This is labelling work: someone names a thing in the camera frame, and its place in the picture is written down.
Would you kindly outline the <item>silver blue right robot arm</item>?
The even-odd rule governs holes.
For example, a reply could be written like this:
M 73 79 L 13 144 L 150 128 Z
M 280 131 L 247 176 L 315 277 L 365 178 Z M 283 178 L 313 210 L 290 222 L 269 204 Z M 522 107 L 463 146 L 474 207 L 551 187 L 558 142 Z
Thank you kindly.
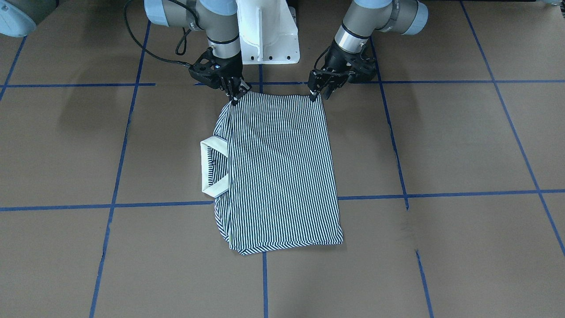
M 1 33 L 24 38 L 53 13 L 60 0 L 3 0 Z M 147 18 L 153 24 L 182 28 L 181 42 L 194 31 L 204 31 L 208 47 L 194 63 L 169 60 L 144 49 L 157 60 L 178 64 L 190 76 L 212 89 L 220 89 L 232 105 L 250 90 L 242 75 L 243 62 L 239 40 L 237 4 L 234 0 L 146 0 Z

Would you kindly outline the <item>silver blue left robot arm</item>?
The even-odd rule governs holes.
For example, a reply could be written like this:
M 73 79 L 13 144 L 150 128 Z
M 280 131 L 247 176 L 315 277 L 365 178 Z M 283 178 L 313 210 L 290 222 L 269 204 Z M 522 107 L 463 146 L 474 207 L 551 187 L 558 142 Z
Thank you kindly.
M 377 74 L 375 59 L 365 49 L 374 31 L 415 35 L 429 18 L 418 0 L 354 0 L 331 44 L 317 58 L 309 73 L 309 99 L 328 99 L 346 83 L 371 81 Z

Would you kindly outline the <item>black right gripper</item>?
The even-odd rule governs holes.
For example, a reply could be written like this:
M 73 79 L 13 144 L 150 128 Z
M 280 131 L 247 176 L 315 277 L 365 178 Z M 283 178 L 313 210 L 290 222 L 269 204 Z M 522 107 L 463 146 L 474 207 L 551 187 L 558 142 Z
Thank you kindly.
M 239 50 L 234 56 L 220 58 L 215 48 L 212 51 L 212 84 L 213 89 L 226 89 L 231 105 L 237 105 L 239 96 L 244 96 L 252 86 L 243 79 L 242 54 Z

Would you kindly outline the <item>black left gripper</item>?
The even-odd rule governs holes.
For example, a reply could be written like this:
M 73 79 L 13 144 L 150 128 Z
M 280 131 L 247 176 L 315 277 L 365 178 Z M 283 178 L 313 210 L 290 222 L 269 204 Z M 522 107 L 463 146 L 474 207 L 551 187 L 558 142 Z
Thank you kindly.
M 317 58 L 313 70 L 309 73 L 309 100 L 315 102 L 323 89 L 323 99 L 330 98 L 333 92 L 341 88 L 348 79 L 351 64 L 348 60 L 355 54 L 363 54 L 366 41 L 354 46 L 359 52 L 351 53 L 339 46 L 336 40 Z

